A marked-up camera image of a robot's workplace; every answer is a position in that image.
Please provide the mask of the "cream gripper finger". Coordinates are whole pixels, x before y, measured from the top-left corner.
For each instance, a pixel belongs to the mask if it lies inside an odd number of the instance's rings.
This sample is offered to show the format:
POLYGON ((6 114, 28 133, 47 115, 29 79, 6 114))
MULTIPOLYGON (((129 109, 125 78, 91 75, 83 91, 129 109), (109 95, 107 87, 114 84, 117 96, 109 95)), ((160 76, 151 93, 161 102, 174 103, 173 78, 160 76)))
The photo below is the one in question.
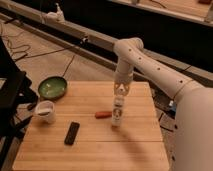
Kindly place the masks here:
POLYGON ((123 91, 123 96, 127 96, 130 91, 130 85, 125 85, 124 86, 124 91, 123 91))
POLYGON ((120 85, 114 84, 114 95, 117 96, 120 94, 120 85))

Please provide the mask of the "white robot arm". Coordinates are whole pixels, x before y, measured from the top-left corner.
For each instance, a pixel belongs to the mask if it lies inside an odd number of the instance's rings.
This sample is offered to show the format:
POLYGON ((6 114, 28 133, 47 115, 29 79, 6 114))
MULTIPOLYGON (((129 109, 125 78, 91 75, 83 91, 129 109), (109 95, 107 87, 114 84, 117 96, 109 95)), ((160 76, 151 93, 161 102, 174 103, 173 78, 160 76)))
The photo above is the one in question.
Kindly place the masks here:
POLYGON ((126 96, 136 67, 176 103, 172 171, 213 171, 213 88, 143 53, 140 38, 114 43, 114 93, 126 96))

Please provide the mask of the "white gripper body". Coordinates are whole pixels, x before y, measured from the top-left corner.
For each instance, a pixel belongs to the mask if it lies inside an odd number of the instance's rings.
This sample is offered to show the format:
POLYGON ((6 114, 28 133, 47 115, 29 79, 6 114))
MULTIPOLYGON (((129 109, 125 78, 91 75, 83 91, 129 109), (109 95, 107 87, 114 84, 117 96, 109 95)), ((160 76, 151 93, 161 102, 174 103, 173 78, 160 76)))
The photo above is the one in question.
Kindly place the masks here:
POLYGON ((119 71, 115 72, 115 83, 117 85, 129 85, 133 80, 132 73, 121 73, 119 71))

